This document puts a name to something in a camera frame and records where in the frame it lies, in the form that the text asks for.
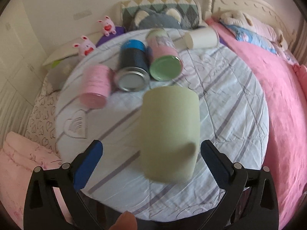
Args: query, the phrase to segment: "pink blanket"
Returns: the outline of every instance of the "pink blanket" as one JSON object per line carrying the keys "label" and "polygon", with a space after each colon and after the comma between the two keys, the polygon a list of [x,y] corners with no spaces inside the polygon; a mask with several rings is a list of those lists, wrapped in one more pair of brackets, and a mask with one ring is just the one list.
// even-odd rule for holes
{"label": "pink blanket", "polygon": [[291,65],[279,56],[237,41],[224,26],[207,21],[241,57],[266,95],[270,128],[264,166],[271,170],[279,207],[279,229],[295,213],[307,184],[307,102]]}
{"label": "pink blanket", "polygon": [[[62,161],[52,150],[10,132],[0,151],[0,200],[16,224],[23,229],[23,210],[32,171],[36,166],[57,169]],[[72,222],[58,188],[54,189],[65,219]]]}

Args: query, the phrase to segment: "blue can lid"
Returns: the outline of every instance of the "blue can lid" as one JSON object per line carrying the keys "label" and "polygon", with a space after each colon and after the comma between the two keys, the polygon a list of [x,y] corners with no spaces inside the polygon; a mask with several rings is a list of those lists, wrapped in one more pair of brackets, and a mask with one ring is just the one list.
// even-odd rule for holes
{"label": "blue can lid", "polygon": [[127,48],[136,48],[136,49],[139,49],[143,52],[145,52],[145,45],[143,42],[139,41],[139,40],[129,40],[129,41],[126,41],[122,47],[120,48],[120,50],[125,50]]}

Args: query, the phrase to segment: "pink can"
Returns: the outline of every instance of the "pink can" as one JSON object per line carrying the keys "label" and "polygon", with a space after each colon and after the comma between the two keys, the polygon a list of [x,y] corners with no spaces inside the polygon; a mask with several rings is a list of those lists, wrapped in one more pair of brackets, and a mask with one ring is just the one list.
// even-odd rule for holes
{"label": "pink can", "polygon": [[85,69],[82,78],[80,101],[90,109],[101,109],[111,94],[113,70],[98,64]]}
{"label": "pink can", "polygon": [[172,39],[163,28],[152,29],[147,37],[150,56],[149,72],[158,81],[176,78],[182,71],[182,61]]}

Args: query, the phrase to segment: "pink stuffed bunny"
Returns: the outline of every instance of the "pink stuffed bunny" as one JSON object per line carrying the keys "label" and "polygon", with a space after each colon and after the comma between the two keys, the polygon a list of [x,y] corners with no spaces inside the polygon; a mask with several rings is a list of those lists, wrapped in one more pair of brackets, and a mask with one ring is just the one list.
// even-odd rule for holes
{"label": "pink stuffed bunny", "polygon": [[99,20],[99,23],[102,23],[102,33],[105,36],[109,36],[110,33],[112,34],[116,34],[116,30],[115,30],[115,25],[113,23],[113,21],[110,19],[110,17],[105,16],[105,20]]}
{"label": "pink stuffed bunny", "polygon": [[81,36],[81,39],[84,40],[81,44],[75,43],[73,47],[79,48],[79,58],[83,59],[89,53],[96,49],[96,46],[91,42],[86,36]]}

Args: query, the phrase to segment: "cylindrical can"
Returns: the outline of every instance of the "cylindrical can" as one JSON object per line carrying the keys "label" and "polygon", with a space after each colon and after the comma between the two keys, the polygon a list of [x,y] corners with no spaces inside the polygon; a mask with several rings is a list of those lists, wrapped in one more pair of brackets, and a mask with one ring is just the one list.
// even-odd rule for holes
{"label": "cylindrical can", "polygon": [[148,59],[143,42],[132,39],[122,45],[114,81],[126,92],[137,92],[149,85]]}
{"label": "cylindrical can", "polygon": [[158,81],[176,78],[182,71],[182,60],[172,39],[163,28],[152,29],[146,36],[151,76]]}
{"label": "cylindrical can", "polygon": [[85,69],[82,77],[80,102],[90,109],[101,109],[111,94],[114,72],[98,64]]}
{"label": "cylindrical can", "polygon": [[189,31],[183,38],[188,49],[217,47],[220,42],[217,31],[212,27]]}
{"label": "cylindrical can", "polygon": [[188,181],[199,153],[198,95],[180,86],[163,86],[146,92],[138,139],[147,178],[164,183]]}

